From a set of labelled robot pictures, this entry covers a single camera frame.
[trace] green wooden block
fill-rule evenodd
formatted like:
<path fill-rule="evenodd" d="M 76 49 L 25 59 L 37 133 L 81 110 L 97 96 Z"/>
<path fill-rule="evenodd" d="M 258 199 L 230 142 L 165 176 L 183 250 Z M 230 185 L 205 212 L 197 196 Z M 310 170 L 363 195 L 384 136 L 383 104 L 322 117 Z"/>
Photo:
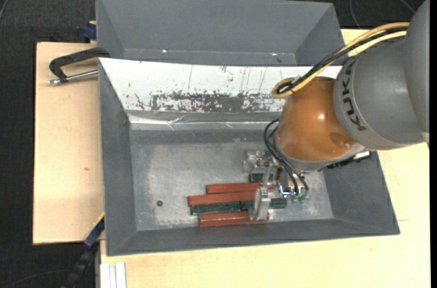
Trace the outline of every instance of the green wooden block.
<path fill-rule="evenodd" d="M 199 204 L 191 207 L 191 215 L 221 212 L 239 212 L 240 202 L 227 202 L 215 204 Z"/>

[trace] white surface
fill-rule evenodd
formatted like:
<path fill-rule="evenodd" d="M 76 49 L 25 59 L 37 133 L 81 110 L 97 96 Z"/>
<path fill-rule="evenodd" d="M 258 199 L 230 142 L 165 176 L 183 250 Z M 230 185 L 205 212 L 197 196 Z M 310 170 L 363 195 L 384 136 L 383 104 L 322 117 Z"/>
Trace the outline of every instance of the white surface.
<path fill-rule="evenodd" d="M 217 93 L 231 97 L 260 93 L 261 100 L 268 101 L 269 111 L 279 112 L 283 100 L 273 100 L 270 95 L 272 88 L 281 79 L 303 75 L 311 68 L 184 65 L 105 58 L 100 59 L 100 62 L 124 109 L 160 112 L 202 113 L 203 109 L 195 107 L 191 98 L 169 98 L 178 94 L 190 96 Z M 331 66 L 321 75 L 335 78 L 340 68 Z M 152 102 L 156 96 L 165 98 L 171 108 L 162 106 L 155 109 Z M 244 102 L 243 108 L 246 105 L 250 105 L 248 100 Z"/>

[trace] metal clamp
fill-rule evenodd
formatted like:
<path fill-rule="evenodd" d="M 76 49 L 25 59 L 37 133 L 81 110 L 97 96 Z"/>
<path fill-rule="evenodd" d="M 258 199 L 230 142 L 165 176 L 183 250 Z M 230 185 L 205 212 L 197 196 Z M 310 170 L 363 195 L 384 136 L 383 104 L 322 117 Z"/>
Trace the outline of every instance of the metal clamp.
<path fill-rule="evenodd" d="M 87 51 L 80 51 L 78 53 L 69 54 L 63 57 L 58 57 L 50 62 L 48 68 L 57 77 L 57 79 L 52 79 L 47 83 L 49 85 L 58 85 L 61 83 L 67 83 L 70 81 L 75 81 L 77 79 L 93 76 L 98 73 L 97 70 L 88 71 L 80 74 L 75 74 L 72 76 L 67 76 L 61 69 L 64 66 L 71 65 L 72 63 L 77 63 L 94 57 L 110 57 L 109 53 L 103 48 L 92 48 Z"/>

